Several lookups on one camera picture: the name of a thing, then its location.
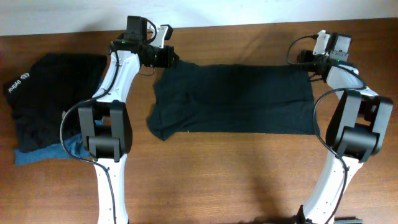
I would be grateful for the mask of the dark green t-shirt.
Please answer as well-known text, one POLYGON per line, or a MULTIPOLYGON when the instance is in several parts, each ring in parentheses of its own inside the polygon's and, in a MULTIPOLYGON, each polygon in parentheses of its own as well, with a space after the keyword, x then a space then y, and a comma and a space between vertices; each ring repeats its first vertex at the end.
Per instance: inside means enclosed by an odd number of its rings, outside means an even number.
POLYGON ((180 61, 154 84, 147 126, 177 132, 313 135, 308 73, 290 66, 197 65, 180 61))

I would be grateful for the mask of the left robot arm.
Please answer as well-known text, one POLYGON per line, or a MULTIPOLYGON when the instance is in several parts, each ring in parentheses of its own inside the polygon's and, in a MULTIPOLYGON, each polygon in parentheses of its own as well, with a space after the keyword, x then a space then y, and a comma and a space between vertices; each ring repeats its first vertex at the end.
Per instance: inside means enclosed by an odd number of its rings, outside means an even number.
POLYGON ((141 67, 169 68, 179 57, 166 45, 169 24, 128 16, 126 30, 109 45, 110 63, 102 84, 79 106, 84 148, 91 156, 98 184, 98 223, 129 223, 124 194, 124 170, 132 147, 126 100, 141 67))

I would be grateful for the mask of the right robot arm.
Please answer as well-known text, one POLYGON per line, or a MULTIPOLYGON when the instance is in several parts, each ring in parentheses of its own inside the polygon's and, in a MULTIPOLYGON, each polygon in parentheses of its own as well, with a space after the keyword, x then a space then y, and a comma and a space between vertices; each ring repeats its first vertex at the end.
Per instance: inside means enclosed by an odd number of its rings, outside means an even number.
POLYGON ((321 30, 311 38, 314 49, 302 50, 289 65, 311 72, 311 82, 324 81, 339 102, 325 137, 313 119, 315 135, 328 152, 320 178, 293 222, 362 223, 357 218, 336 219, 335 214, 355 173, 381 150, 394 104, 370 89, 356 65, 347 61, 351 36, 321 30))

